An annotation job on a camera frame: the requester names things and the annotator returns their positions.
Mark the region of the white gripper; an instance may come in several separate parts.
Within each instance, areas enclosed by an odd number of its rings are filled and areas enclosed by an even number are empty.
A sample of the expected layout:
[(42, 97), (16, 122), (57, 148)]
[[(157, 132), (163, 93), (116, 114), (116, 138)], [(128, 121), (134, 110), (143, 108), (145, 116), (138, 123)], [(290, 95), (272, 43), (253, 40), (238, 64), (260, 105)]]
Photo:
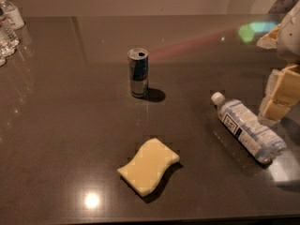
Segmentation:
[(259, 109), (260, 122), (279, 122), (300, 100), (300, 1), (276, 25), (257, 41), (263, 49), (275, 49), (289, 64), (273, 69)]

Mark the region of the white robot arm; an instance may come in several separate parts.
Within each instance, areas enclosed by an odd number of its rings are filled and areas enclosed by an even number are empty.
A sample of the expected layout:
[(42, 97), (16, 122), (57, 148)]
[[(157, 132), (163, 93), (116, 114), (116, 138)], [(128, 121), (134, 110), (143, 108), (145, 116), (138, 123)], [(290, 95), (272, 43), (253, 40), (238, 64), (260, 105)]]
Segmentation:
[(300, 100), (300, 0), (277, 0), (269, 12), (286, 15), (258, 40), (257, 46), (276, 49), (287, 63), (282, 70), (271, 71), (259, 109), (259, 122), (271, 127)]

